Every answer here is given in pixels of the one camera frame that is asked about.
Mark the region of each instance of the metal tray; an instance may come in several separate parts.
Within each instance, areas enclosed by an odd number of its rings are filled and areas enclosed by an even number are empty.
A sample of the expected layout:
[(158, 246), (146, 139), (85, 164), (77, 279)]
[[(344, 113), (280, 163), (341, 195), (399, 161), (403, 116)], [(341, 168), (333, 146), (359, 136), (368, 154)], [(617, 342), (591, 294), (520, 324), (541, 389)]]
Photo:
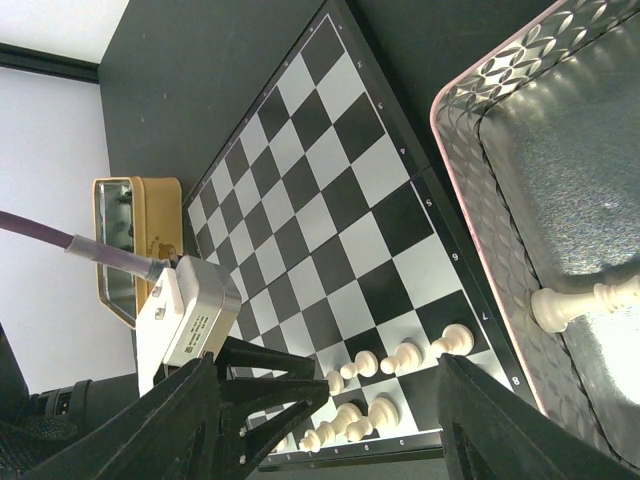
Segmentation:
[(640, 271), (638, 11), (638, 0), (557, 2), (431, 112), (540, 410), (635, 466), (640, 311), (585, 316), (563, 339), (535, 324), (529, 299), (541, 284), (580, 292)]

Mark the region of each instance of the black square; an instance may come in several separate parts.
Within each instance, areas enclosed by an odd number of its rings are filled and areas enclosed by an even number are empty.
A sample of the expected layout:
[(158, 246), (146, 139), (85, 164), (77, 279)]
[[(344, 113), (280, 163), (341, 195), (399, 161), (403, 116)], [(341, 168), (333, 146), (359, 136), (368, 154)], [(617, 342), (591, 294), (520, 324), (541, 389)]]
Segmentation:
[(373, 207), (372, 212), (392, 256), (433, 235), (420, 199), (410, 183)]
[(331, 182), (322, 191), (322, 196), (338, 233), (369, 210), (367, 200), (351, 168), (347, 168)]
[(244, 288), (247, 290), (248, 299), (252, 299), (266, 287), (262, 270), (255, 252), (240, 265), (240, 273), (244, 280)]
[(253, 314), (253, 308), (251, 308), (251, 304), (249, 302), (244, 303), (242, 307), (240, 307), (240, 312), (238, 313), (238, 327), (240, 327), (242, 339), (247, 342), (250, 342), (260, 335), (260, 330), (256, 323), (256, 317)]
[(316, 249), (311, 258), (327, 295), (355, 280), (347, 254), (337, 235)]
[(307, 433), (307, 430), (314, 430), (313, 422), (311, 418), (305, 418), (300, 425), (294, 428), (291, 433), (293, 434), (293, 439), (295, 440), (295, 444), (298, 445), (300, 440), (304, 438), (304, 435)]
[(276, 232), (276, 243), (287, 270), (291, 270), (309, 255), (307, 242), (304, 241), (298, 219), (292, 217)]
[(231, 190), (231, 193), (224, 199), (220, 206), (222, 210), (222, 218), (227, 225), (227, 231), (233, 232), (233, 229), (238, 226), (242, 221), (242, 210), (240, 210), (240, 204), (238, 203), (238, 197), (235, 190)]
[(382, 124), (366, 93), (360, 95), (333, 126), (351, 163), (384, 135)]
[(278, 167), (270, 147), (265, 148), (262, 153), (258, 155), (256, 161), (251, 165), (251, 173), (256, 182), (256, 187), (258, 187), (260, 197), (264, 198), (264, 196), (269, 193), (269, 190), (280, 180), (280, 172), (278, 172)]
[(489, 349), (484, 333), (480, 329), (480, 325), (478, 325), (473, 310), (471, 310), (467, 297), (465, 297), (462, 290), (439, 298), (435, 302), (428, 303), (418, 308), (416, 313), (430, 342), (440, 338), (447, 325), (460, 323), (473, 333), (475, 343), (470, 355)]
[(273, 234), (262, 202), (258, 203), (258, 205), (249, 212), (247, 218), (245, 218), (245, 223), (247, 224), (247, 230), (249, 231), (249, 237), (251, 238), (254, 249), (257, 249), (266, 242)]
[(296, 313), (300, 313), (300, 306), (293, 292), (289, 275), (281, 275), (269, 285), (269, 295), (280, 323), (293, 317)]
[(235, 185), (240, 181), (242, 175), (249, 170), (249, 162), (247, 162), (247, 155), (244, 153), (244, 147), (242, 142), (238, 140), (231, 150), (227, 153), (227, 168), (229, 169), (229, 176), (231, 181)]
[(249, 367), (233, 367), (233, 372), (234, 378), (253, 378), (253, 370)]
[[(354, 361), (358, 352), (363, 350), (369, 350), (373, 353), (378, 361), (381, 361), (388, 357), (387, 351), (384, 348), (380, 334), (377, 328), (370, 328), (362, 333), (359, 333), (355, 337), (348, 338), (344, 341), (347, 347), (351, 361)], [(372, 385), (374, 383), (382, 382), (389, 378), (392, 378), (394, 374), (386, 374), (382, 370), (378, 370), (373, 377), (364, 377), (360, 375), (358, 380), (363, 387)]]
[(229, 237), (225, 238), (220, 244), (217, 253), (220, 265), (226, 267), (230, 272), (233, 272), (238, 266), (238, 261), (236, 260), (235, 253), (233, 253), (233, 247), (231, 246), (231, 239), (229, 239)]
[(302, 50), (302, 58), (317, 85), (344, 53), (342, 43), (329, 20), (323, 21)]
[(300, 211), (320, 192), (316, 177), (313, 176), (309, 166), (309, 160), (305, 156), (291, 167), (291, 170), (282, 177), (282, 181), (295, 212)]
[(291, 120), (305, 151), (331, 126), (329, 115), (316, 90), (300, 105)]
[(200, 256), (206, 260), (214, 251), (213, 239), (211, 238), (209, 225), (206, 223), (204, 224), (204, 227), (202, 227), (197, 233), (196, 240), (198, 241)]
[(320, 366), (320, 362), (318, 361), (318, 355), (313, 354), (307, 357), (310, 360), (313, 360), (313, 364), (316, 366), (316, 369), (313, 373), (314, 380), (324, 380), (324, 373), (322, 373), (322, 367)]
[(376, 325), (413, 310), (409, 294), (404, 288), (393, 260), (383, 263), (360, 277), (358, 284)]
[(409, 410), (420, 431), (440, 428), (435, 401), (437, 368), (427, 368), (398, 377)]
[(272, 414), (272, 413), (280, 413), (284, 411), (284, 406), (282, 405), (274, 405), (273, 407), (267, 408), (264, 413)]
[(323, 298), (302, 312), (316, 352), (342, 341), (329, 301)]
[(284, 105), (278, 87), (271, 91), (271, 94), (258, 110), (258, 118), (260, 118), (260, 123), (268, 141), (273, 140), (273, 137), (289, 120), (289, 112), (287, 112), (287, 107)]
[(259, 417), (255, 417), (249, 420), (249, 427), (250, 428), (257, 428), (260, 425), (262, 425), (263, 423), (267, 423), (267, 417), (266, 415), (260, 415)]
[(200, 201), (202, 202), (202, 209), (207, 220), (211, 218), (213, 212), (218, 208), (218, 197), (213, 189), (213, 183), (209, 180), (202, 191), (200, 192)]
[(272, 328), (267, 333), (262, 334), (262, 340), (264, 341), (264, 347), (278, 352), (289, 353), (287, 350), (287, 344), (282, 336), (282, 330), (280, 325)]

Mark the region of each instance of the white square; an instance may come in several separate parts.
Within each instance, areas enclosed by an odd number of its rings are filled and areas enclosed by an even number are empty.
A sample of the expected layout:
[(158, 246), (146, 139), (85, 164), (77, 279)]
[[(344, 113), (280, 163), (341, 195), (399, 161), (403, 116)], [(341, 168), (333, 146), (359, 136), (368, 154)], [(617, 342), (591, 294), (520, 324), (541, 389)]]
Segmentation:
[(256, 323), (258, 324), (258, 330), (260, 334), (266, 333), (274, 327), (278, 326), (278, 317), (276, 311), (273, 308), (273, 302), (271, 301), (271, 295), (266, 288), (258, 295), (249, 300), (253, 315), (256, 317)]
[(213, 252), (211, 255), (209, 255), (209, 258), (207, 258), (207, 262), (220, 265), (220, 259), (218, 258), (218, 254), (216, 252)]
[(262, 276), (267, 285), (282, 275), (286, 270), (284, 262), (282, 261), (282, 255), (280, 255), (280, 250), (278, 249), (278, 244), (276, 243), (276, 237), (270, 237), (269, 240), (258, 247), (256, 257), (258, 258), (260, 270), (262, 270)]
[(498, 380), (502, 385), (513, 392), (511, 382), (504, 373), (500, 361), (493, 350), (485, 350), (484, 352), (474, 353), (467, 357), (474, 365), (477, 365), (493, 378)]
[(236, 196), (238, 197), (240, 211), (244, 217), (246, 217), (260, 201), (260, 193), (258, 193), (258, 187), (256, 186), (256, 181), (253, 178), (251, 170), (247, 170), (238, 181), (236, 185)]
[(308, 357), (315, 353), (309, 331), (304, 323), (304, 317), (298, 313), (280, 324), (282, 336), (287, 344), (287, 350), (293, 355)]
[(244, 148), (244, 153), (249, 165), (253, 165), (256, 158), (258, 158), (269, 144), (267, 136), (264, 134), (262, 123), (260, 123), (260, 117), (258, 117), (257, 114), (249, 120), (249, 123), (247, 123), (242, 130), (240, 141), (242, 142), (242, 147)]
[[(388, 322), (378, 325), (378, 333), (388, 355), (393, 355), (398, 345), (404, 342), (413, 343), (422, 353), (422, 363), (418, 370), (436, 367), (438, 361), (429, 348), (431, 343), (424, 333), (424, 328), (414, 310)], [(396, 375), (406, 375), (407, 372), (398, 370)]]
[(328, 300), (342, 338), (351, 338), (376, 326), (357, 281), (333, 292)]
[(207, 223), (207, 217), (204, 214), (204, 208), (202, 208), (202, 200), (200, 200), (199, 196), (193, 199), (193, 203), (189, 205), (188, 211), (193, 231), (194, 233), (198, 233), (202, 227), (204, 227), (204, 224)]
[(418, 242), (393, 259), (414, 308), (462, 289), (449, 255), (437, 235)]
[(227, 224), (222, 216), (222, 210), (217, 209), (213, 212), (213, 215), (207, 221), (209, 224), (209, 232), (211, 232), (211, 239), (213, 240), (213, 246), (218, 248), (225, 238), (229, 236), (227, 231)]
[(349, 159), (344, 153), (344, 148), (342, 148), (338, 134), (333, 127), (323, 133), (318, 141), (309, 148), (307, 160), (309, 160), (313, 176), (316, 178), (320, 190), (323, 190), (349, 167)]
[(415, 435), (419, 432), (413, 415), (411, 415), (411, 408), (407, 403), (407, 399), (404, 396), (402, 387), (397, 378), (390, 378), (382, 382), (374, 383), (362, 387), (362, 393), (367, 400), (367, 404), (371, 406), (371, 403), (377, 397), (385, 397), (391, 400), (400, 414), (400, 423), (397, 427), (378, 430), (380, 438), (397, 438), (406, 437), (408, 435)]
[[(316, 355), (318, 357), (318, 363), (320, 364), (322, 373), (325, 376), (330, 371), (339, 372), (343, 365), (353, 361), (349, 356), (349, 351), (347, 350), (344, 342), (336, 343), (324, 350), (320, 350)], [(358, 377), (352, 378), (351, 380), (345, 380), (344, 390), (342, 393), (350, 392), (357, 388), (360, 388), (360, 380), (358, 380)]]
[(336, 404), (332, 398), (320, 407), (313, 415), (311, 415), (311, 421), (314, 428), (318, 428), (322, 422), (332, 422), (335, 420), (337, 414)]
[(284, 188), (282, 180), (278, 180), (278, 183), (269, 190), (269, 193), (262, 200), (262, 204), (271, 225), (271, 230), (274, 233), (294, 215), (291, 200), (289, 200), (289, 195), (286, 188)]
[(326, 296), (311, 257), (307, 257), (289, 271), (289, 280), (301, 310)]
[(371, 212), (342, 232), (340, 241), (358, 278), (391, 259)]
[(338, 233), (321, 193), (302, 207), (296, 216), (309, 252)]
[(227, 168), (227, 162), (224, 158), (213, 171), (211, 183), (216, 192), (216, 197), (218, 197), (218, 203), (222, 205), (222, 201), (227, 198), (227, 195), (233, 190), (233, 182), (229, 176), (229, 168)]
[(247, 295), (247, 289), (244, 286), (244, 280), (242, 279), (242, 273), (240, 273), (240, 268), (236, 268), (233, 272), (231, 272), (231, 278), (236, 284), (238, 291), (240, 292), (240, 296), (242, 297), (242, 303), (246, 302), (249, 299), (249, 295)]
[(307, 70), (307, 65), (298, 54), (278, 80), (278, 90), (289, 115), (293, 115), (306, 98), (313, 92), (315, 84)]
[(383, 135), (353, 162), (353, 172), (369, 207), (409, 181), (407, 169), (389, 135)]
[(247, 224), (242, 221), (229, 235), (231, 246), (233, 247), (233, 253), (236, 256), (238, 265), (242, 265), (249, 255), (253, 253), (253, 243), (251, 243), (251, 237), (249, 236), (249, 230), (247, 230)]
[(238, 325), (238, 322), (233, 322), (233, 325), (231, 325), (231, 330), (229, 330), (229, 336), (233, 338), (242, 339), (242, 333), (240, 332), (240, 326)]
[(346, 52), (318, 84), (318, 94), (331, 123), (335, 123), (364, 91), (364, 83)]
[(300, 138), (298, 138), (298, 133), (291, 120), (285, 123), (284, 127), (273, 137), (269, 147), (281, 177), (304, 155)]

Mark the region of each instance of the tray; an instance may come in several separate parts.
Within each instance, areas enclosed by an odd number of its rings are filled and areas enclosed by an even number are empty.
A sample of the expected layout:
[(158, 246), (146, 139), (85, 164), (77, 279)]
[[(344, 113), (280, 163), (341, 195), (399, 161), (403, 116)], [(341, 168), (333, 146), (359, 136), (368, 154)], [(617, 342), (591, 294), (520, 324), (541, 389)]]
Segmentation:
[[(93, 197), (96, 240), (145, 257), (182, 255), (182, 191), (175, 178), (97, 179)], [(153, 285), (100, 264), (97, 276), (100, 301), (135, 328)]]
[(632, 0), (557, 2), (431, 112), (540, 410), (635, 466), (640, 311), (585, 316), (563, 338), (535, 324), (529, 299), (540, 285), (581, 292), (640, 271), (638, 11)]

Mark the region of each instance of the white pawn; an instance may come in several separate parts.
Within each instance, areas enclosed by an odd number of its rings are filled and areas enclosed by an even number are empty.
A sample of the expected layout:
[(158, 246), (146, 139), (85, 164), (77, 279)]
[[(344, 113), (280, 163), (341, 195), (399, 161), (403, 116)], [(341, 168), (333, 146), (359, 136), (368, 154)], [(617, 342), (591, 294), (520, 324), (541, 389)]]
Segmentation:
[(422, 352), (413, 343), (401, 343), (396, 347), (393, 355), (380, 362), (380, 370), (391, 374), (402, 369), (405, 372), (413, 372), (422, 364)]
[(320, 448), (329, 442), (335, 441), (338, 435), (342, 435), (347, 427), (362, 417), (362, 412), (352, 403), (343, 403), (338, 407), (338, 414), (331, 422), (322, 422), (317, 430), (307, 430), (304, 438), (300, 440), (300, 450), (303, 452), (318, 453)]
[(378, 371), (378, 359), (368, 350), (363, 350), (356, 354), (353, 363), (347, 363), (340, 369), (340, 375), (345, 380), (362, 375), (363, 377), (373, 377)]
[(284, 437), (278, 442), (278, 445), (276, 445), (276, 448), (274, 448), (273, 451), (276, 453), (281, 452), (282, 450), (287, 448), (287, 445), (289, 445), (289, 439), (287, 437)]
[(395, 428), (400, 423), (400, 414), (396, 406), (386, 398), (378, 397), (369, 406), (369, 415), (360, 418), (347, 427), (345, 436), (349, 442), (357, 442), (371, 435), (373, 429)]
[(459, 323), (452, 323), (444, 329), (442, 337), (431, 344), (431, 351), (436, 358), (440, 358), (443, 353), (468, 355), (473, 344), (471, 330)]
[(545, 332), (564, 332), (567, 325), (589, 312), (613, 313), (620, 307), (640, 304), (640, 275), (622, 285), (596, 283), (593, 292), (564, 294), (543, 288), (531, 295), (533, 316)]
[(329, 382), (329, 395), (338, 395), (344, 390), (344, 380), (339, 372), (331, 370), (327, 373), (324, 379)]

